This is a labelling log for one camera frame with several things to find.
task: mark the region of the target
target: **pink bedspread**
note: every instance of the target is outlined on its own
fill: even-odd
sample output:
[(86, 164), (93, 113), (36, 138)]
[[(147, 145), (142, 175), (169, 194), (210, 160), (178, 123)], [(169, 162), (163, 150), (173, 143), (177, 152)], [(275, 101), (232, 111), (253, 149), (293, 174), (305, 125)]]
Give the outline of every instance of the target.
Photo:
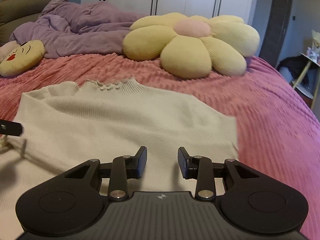
[(192, 94), (235, 116), (240, 161), (302, 192), (309, 203), (302, 233), (320, 239), (320, 124), (280, 74), (257, 57), (242, 77), (212, 72), (189, 81), (162, 70), (158, 60), (134, 62), (116, 54), (43, 59), (16, 78), (0, 78), (0, 118), (14, 118), (23, 92), (63, 81), (106, 83), (132, 76), (143, 85)]

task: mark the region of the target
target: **purple blanket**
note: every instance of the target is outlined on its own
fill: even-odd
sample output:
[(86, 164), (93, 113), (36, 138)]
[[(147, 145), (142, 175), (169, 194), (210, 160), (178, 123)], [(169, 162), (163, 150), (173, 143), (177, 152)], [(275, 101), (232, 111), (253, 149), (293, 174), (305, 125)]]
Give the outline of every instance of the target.
[(40, 40), (46, 58), (74, 54), (122, 53), (122, 41), (129, 27), (142, 16), (123, 12), (106, 2), (77, 4), (52, 0), (36, 22), (20, 25), (10, 41), (23, 44)]

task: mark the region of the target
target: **beige headboard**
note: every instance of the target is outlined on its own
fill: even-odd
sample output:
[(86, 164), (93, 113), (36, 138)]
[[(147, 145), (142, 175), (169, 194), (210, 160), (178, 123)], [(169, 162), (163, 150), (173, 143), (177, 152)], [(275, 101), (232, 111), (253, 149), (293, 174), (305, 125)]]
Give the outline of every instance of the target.
[(35, 22), (51, 0), (6, 0), (0, 2), (0, 45), (23, 23)]

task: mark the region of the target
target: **yellow round pillow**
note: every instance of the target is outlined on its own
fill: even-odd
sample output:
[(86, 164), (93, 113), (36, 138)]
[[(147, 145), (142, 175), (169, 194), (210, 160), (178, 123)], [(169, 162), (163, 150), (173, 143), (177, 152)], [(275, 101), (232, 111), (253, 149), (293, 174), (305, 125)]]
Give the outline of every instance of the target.
[(44, 56), (41, 41), (29, 41), (16, 47), (0, 64), (0, 75), (11, 77), (35, 66)]
[(130, 29), (123, 41), (129, 59), (160, 56), (164, 70), (184, 79), (205, 77), (212, 68), (223, 75), (242, 75), (247, 68), (245, 57), (253, 56), (260, 43), (254, 28), (230, 15), (211, 19), (180, 13), (147, 16)]

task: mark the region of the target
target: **ribbed knit sweater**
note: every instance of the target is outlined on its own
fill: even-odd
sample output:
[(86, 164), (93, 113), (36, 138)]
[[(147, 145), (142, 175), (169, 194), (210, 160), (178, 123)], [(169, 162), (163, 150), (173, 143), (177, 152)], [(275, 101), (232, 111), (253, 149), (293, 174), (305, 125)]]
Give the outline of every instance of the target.
[[(129, 180), (129, 190), (192, 192), (196, 181), (182, 178), (179, 147), (213, 162), (237, 159), (234, 117), (194, 96), (146, 87), (134, 79), (109, 85), (87, 81), (82, 87), (63, 82), (24, 93), (14, 121), (23, 124), (24, 133), (8, 138), (15, 151), (6, 153), (3, 175), (14, 178), (0, 193), (1, 240), (12, 239), (3, 233), (9, 226), (19, 228), (14, 205), (24, 191), (88, 159), (112, 162), (146, 146), (143, 177)], [(102, 184), (101, 193), (106, 193), (107, 184)], [(223, 193), (221, 185), (218, 193)]]

